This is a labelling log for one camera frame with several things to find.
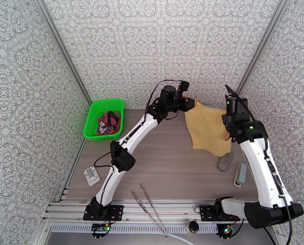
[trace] metal rod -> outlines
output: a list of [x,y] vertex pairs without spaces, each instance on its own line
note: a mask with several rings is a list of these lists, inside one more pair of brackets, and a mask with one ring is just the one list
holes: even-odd
[[258,58],[262,55],[264,48],[266,47],[268,41],[270,40],[271,36],[274,33],[274,30],[281,20],[281,17],[283,16],[284,11],[286,10],[288,3],[290,0],[279,0],[276,9],[274,10],[272,17],[264,31],[263,37],[261,38],[258,47],[255,50],[255,53],[253,54],[246,71],[244,75],[241,78],[241,81],[236,89],[236,93],[240,94],[241,90],[243,89],[246,81],[249,79],[249,76],[251,75],[251,72],[256,67],[256,63],[258,62]]
[[54,23],[54,20],[49,12],[49,9],[45,3],[45,0],[34,0],[34,2],[37,6],[38,11],[40,12],[40,14],[42,16],[42,20],[47,25],[47,28],[50,31],[50,34],[51,34],[52,38],[54,39],[56,46],[58,47],[59,51],[61,52],[65,63],[67,64],[71,74],[75,78],[80,90],[84,94],[87,103],[89,105],[91,105],[91,103],[92,103],[91,97],[89,96],[87,89],[79,76],[78,70],[76,69],[76,66],[71,59],[71,55],[69,54],[69,52],[66,48],[66,45],[64,44],[63,39],[58,32],[58,28]]
[[160,223],[160,225],[161,225],[161,227],[162,227],[162,229],[163,229],[163,231],[164,231],[164,234],[167,235],[167,232],[166,232],[166,230],[165,230],[165,227],[163,226],[163,224],[162,224],[162,222],[161,222],[161,220],[160,220],[160,218],[159,218],[159,215],[158,215],[158,213],[156,212],[156,210],[155,210],[155,208],[154,208],[154,206],[153,206],[151,200],[150,200],[149,197],[147,196],[147,193],[144,191],[144,188],[142,187],[142,184],[139,184],[139,186],[140,186],[140,188],[143,190],[143,192],[144,192],[144,194],[145,194],[147,200],[149,201],[149,204],[150,204],[150,206],[152,207],[152,209],[153,209],[153,211],[154,211],[154,213],[155,213],[155,215],[156,215],[156,217],[157,217],[157,219],[158,219],[158,221],[159,221],[159,223]]
[[74,160],[71,164],[71,169],[70,169],[70,171],[69,171],[69,173],[66,177],[66,181],[63,183],[61,191],[59,192],[59,194],[57,196],[57,201],[60,201],[60,200],[66,198],[65,195],[67,194],[68,191],[66,191],[65,188],[70,185],[70,182],[72,181],[73,176],[75,175],[75,171],[77,169],[77,165],[79,163],[80,157],[82,156],[82,153],[84,151],[86,142],[87,142],[87,139],[83,138],[81,143],[80,143],[80,146],[78,148],[78,152],[76,154],[76,157],[74,158]]
[[145,209],[144,206],[142,206],[138,199],[136,198],[136,196],[134,195],[134,193],[131,191],[131,194],[134,196],[137,204],[143,209],[143,211],[145,212],[145,214],[149,217],[149,219],[155,224],[155,226],[159,229],[159,231],[164,235],[165,238],[168,238],[168,236],[161,230],[161,228],[157,225],[157,223],[153,220],[153,218],[150,216],[150,214],[148,213],[148,211]]

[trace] yellow cloth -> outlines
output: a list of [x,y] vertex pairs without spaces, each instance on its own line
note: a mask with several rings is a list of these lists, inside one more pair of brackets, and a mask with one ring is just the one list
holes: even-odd
[[185,112],[193,149],[205,149],[215,156],[231,152],[231,139],[221,117],[225,113],[226,110],[206,107],[198,102],[193,109]]

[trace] gray rock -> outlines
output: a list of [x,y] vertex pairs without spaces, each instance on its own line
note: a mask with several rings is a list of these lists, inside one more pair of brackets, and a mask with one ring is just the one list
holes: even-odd
[[228,170],[230,163],[232,161],[233,152],[226,153],[224,156],[220,158],[219,163],[217,164],[218,169],[225,172]]

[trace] metal tweezers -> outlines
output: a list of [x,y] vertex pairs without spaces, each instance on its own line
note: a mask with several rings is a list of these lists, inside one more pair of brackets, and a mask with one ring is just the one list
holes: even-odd
[[138,199],[136,198],[135,194],[134,194],[132,191],[131,191],[131,194],[134,196],[134,198],[135,198],[137,204],[139,204],[139,206],[143,209],[143,211],[146,213],[146,215],[149,217],[149,219],[155,224],[155,226],[159,229],[159,231],[164,235],[164,237],[165,237],[165,238],[168,238],[168,234],[167,234],[167,232],[166,232],[166,230],[165,230],[165,228],[164,228],[164,226],[163,226],[163,224],[162,224],[162,222],[161,222],[161,220],[160,220],[160,218],[159,218],[159,215],[157,214],[157,212],[156,212],[156,210],[155,210],[155,208],[154,208],[154,206],[153,206],[151,200],[149,199],[149,197],[147,196],[146,192],[144,191],[144,189],[143,189],[143,187],[142,187],[142,184],[140,184],[139,186],[140,186],[140,188],[143,190],[143,192],[144,192],[144,194],[145,194],[147,200],[149,201],[149,204],[150,204],[150,206],[152,207],[152,209],[153,209],[153,211],[154,211],[154,213],[155,213],[155,215],[156,215],[156,217],[157,217],[157,219],[158,219],[158,221],[159,221],[159,223],[160,223],[162,229],[161,229],[161,228],[157,225],[157,223],[153,220],[153,218],[152,218],[151,215],[148,213],[148,211],[146,210],[146,208],[138,201]]

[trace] black mounting plate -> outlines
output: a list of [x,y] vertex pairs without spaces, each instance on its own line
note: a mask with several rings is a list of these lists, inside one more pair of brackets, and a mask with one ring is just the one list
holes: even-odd
[[222,218],[218,218],[215,213],[215,207],[213,205],[201,205],[200,206],[200,218],[203,222],[221,222],[221,221],[229,221],[234,222],[240,221],[239,217],[235,217],[234,215],[223,214]]
[[[107,216],[104,220],[121,221],[123,210],[124,210],[123,205],[110,205],[109,208],[108,208]],[[87,212],[88,212],[88,206],[86,206],[86,209],[85,209],[85,213],[87,213]],[[84,214],[83,220],[86,220],[86,221],[104,221],[104,220],[100,220],[100,218],[89,216],[88,214]]]

